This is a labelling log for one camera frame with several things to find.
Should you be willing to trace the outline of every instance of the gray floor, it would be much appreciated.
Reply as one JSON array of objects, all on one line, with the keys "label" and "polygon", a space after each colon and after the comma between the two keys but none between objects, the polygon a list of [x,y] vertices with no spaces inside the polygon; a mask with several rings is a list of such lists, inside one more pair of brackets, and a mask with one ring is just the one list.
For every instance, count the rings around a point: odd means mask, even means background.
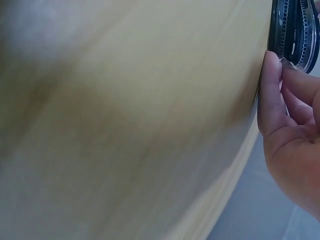
[{"label": "gray floor", "polygon": [[[320,60],[311,74],[320,76]],[[320,223],[288,200],[268,173],[261,136],[208,240],[320,240]]]}]

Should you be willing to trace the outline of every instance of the skin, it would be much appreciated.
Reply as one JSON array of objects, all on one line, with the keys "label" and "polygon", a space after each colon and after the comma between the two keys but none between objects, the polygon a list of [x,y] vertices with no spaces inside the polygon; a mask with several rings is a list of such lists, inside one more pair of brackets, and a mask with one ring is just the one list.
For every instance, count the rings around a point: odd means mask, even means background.
[{"label": "skin", "polygon": [[[320,12],[320,1],[316,7]],[[267,51],[258,126],[270,174],[288,198],[320,221],[320,78]]]}]

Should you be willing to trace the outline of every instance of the black round object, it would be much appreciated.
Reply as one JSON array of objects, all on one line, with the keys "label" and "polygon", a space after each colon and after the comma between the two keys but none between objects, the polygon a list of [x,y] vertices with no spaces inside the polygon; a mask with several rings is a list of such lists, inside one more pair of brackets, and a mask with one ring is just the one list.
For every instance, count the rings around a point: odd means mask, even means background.
[{"label": "black round object", "polygon": [[310,73],[320,47],[320,24],[313,0],[273,0],[268,49]]}]

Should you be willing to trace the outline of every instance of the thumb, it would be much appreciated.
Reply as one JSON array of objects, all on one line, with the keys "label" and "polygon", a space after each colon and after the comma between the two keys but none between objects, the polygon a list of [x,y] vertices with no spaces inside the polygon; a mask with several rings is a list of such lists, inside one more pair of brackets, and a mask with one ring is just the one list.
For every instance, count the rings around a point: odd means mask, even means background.
[{"label": "thumb", "polygon": [[317,1],[315,3],[315,8],[316,8],[317,12],[320,13],[320,1]]}]

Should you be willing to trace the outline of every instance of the light wood grain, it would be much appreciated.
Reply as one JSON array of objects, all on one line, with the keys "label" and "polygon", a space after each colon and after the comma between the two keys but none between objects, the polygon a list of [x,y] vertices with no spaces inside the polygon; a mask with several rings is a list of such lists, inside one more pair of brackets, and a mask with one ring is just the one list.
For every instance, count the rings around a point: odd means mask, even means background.
[{"label": "light wood grain", "polygon": [[0,5],[0,239],[205,239],[257,136],[271,0]]}]

